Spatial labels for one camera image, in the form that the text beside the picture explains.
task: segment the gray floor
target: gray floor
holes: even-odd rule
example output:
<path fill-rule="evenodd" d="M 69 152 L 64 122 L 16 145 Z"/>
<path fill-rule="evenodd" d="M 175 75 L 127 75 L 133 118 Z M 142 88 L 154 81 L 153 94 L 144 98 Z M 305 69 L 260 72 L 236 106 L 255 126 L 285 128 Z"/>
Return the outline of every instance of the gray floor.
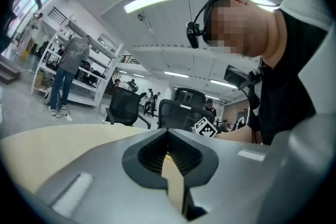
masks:
<path fill-rule="evenodd" d="M 24 70 L 35 71 L 38 64 L 38 59 L 35 56 L 28 55 L 27 59 L 22 61 L 14 52 L 15 47 L 11 46 L 2 55 Z M 32 72 L 23 71 L 20 80 L 10 85 L 4 85 L 0 82 L 0 138 L 55 124 L 103 123 L 105 117 L 100 114 L 99 110 L 74 102 L 69 102 L 67 105 L 67 109 L 71 112 L 71 122 L 65 117 L 52 117 L 47 110 L 48 106 L 43 104 L 44 94 L 37 91 L 33 95 L 30 94 L 33 76 Z M 101 103 L 108 105 L 110 100 L 111 96 L 105 94 Z M 151 129 L 157 129 L 157 118 L 147 118 L 147 120 L 152 123 Z M 140 119 L 135 122 L 134 126 L 146 129 L 146 124 Z"/>

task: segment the beige desk surface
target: beige desk surface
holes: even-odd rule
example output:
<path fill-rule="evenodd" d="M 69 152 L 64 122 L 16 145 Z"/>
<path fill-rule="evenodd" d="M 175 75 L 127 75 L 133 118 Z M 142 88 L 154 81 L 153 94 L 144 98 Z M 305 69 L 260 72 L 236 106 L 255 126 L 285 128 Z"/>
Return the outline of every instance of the beige desk surface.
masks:
<path fill-rule="evenodd" d="M 72 124 L 18 133 L 0 140 L 2 160 L 13 181 L 35 193 L 55 172 L 98 145 L 123 139 L 147 129 L 123 125 Z M 182 209 L 183 177 L 172 161 L 163 164 L 170 200 Z"/>

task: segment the headset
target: headset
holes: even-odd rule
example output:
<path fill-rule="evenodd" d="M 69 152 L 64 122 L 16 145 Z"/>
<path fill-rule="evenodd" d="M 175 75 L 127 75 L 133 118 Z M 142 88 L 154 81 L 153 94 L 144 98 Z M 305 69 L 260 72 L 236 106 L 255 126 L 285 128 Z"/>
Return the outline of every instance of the headset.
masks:
<path fill-rule="evenodd" d="M 201 8 L 201 10 L 196 14 L 195 19 L 192 22 L 188 22 L 187 23 L 187 38 L 190 42 L 190 45 L 192 46 L 193 49 L 197 49 L 198 48 L 198 37 L 199 36 L 203 36 L 203 40 L 205 43 L 207 43 L 208 45 L 210 45 L 211 40 L 209 39 L 209 34 L 207 33 L 205 30 L 205 27 L 203 30 L 200 30 L 199 28 L 199 24 L 196 23 L 199 15 L 202 13 L 202 11 L 204 11 L 204 16 L 203 16 L 203 22 L 204 22 L 204 26 L 206 24 L 206 22 L 209 20 L 210 16 L 211 16 L 211 11 L 212 8 L 214 7 L 215 3 L 218 0 L 208 0 L 205 5 Z M 267 6 L 267 7 L 278 7 L 279 5 L 266 5 L 266 4 L 261 4 L 261 3 L 255 3 L 251 0 L 249 0 L 250 2 L 256 4 L 256 5 L 261 5 L 261 6 Z"/>

